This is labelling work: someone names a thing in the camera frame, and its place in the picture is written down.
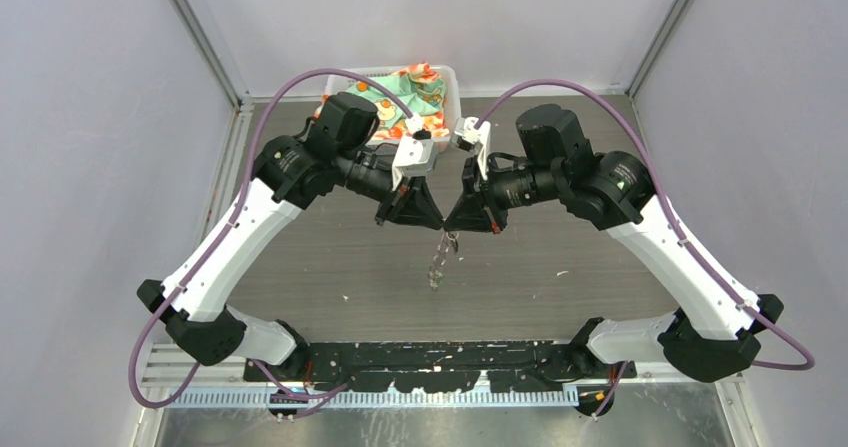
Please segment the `large metal keyring holder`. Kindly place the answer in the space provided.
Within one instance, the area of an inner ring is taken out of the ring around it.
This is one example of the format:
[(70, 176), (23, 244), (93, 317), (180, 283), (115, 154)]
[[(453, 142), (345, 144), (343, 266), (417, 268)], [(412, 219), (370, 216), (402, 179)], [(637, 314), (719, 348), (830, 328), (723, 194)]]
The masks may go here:
[(436, 253), (431, 260), (428, 270), (428, 284), (432, 291), (437, 291), (444, 278), (444, 267), (449, 255), (456, 256), (459, 252), (458, 234), (443, 231), (437, 245)]

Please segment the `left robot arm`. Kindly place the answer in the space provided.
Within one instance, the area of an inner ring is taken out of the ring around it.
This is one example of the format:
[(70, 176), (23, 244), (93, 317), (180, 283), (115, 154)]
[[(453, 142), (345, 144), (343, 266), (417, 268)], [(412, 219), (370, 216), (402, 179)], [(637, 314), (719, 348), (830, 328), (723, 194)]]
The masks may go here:
[(283, 322), (228, 306), (230, 294), (277, 234), (335, 187), (376, 201), (379, 225), (441, 229), (443, 216), (426, 184), (438, 150), (419, 114), (405, 124), (387, 159), (367, 145), (380, 125), (377, 104), (348, 92), (330, 96), (299, 135), (265, 144), (224, 217), (177, 271), (144, 281), (139, 299), (199, 364), (236, 355), (267, 363), (284, 381), (298, 379), (307, 365), (304, 340)]

